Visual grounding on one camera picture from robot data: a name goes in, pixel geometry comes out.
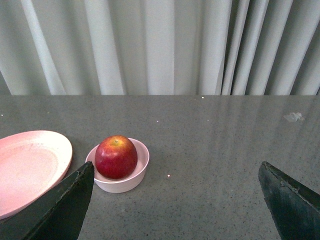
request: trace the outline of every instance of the bowl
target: bowl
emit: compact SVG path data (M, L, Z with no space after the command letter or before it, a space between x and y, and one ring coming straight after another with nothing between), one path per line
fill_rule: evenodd
M102 176L96 169L95 163L95 155L97 146L95 146L88 154L85 159L85 162L91 161L94 166L94 182L104 191L109 193L124 193L134 189L136 186L141 183L144 179L146 174L147 165L149 163L149 151L147 147L140 141L136 139L129 138L130 141L134 144L137 155L138 155L138 162L136 167L128 177L114 180L110 178L106 178Z

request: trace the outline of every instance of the apple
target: apple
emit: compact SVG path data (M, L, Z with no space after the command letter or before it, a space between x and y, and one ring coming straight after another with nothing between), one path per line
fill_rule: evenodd
M108 179L123 179L136 168L138 154L129 138L113 135L105 138L95 152L95 167Z

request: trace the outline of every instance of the countertop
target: countertop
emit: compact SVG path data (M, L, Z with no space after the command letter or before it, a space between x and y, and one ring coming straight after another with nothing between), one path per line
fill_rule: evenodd
M304 120L286 120L292 112ZM147 146L136 188L94 184L79 240L280 239L258 169L267 161L320 193L319 119L319 96L0 95L0 138L65 135L73 148L66 176L110 135Z

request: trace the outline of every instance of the pink plate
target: pink plate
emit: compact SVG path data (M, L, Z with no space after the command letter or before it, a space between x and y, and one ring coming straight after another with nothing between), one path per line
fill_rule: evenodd
M53 131L27 131L0 139L0 219L12 216L66 174L72 146Z

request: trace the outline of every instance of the curtain fold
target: curtain fold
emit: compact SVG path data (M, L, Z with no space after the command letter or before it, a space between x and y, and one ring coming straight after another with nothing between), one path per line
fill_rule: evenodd
M0 94L316 95L319 0L0 1Z

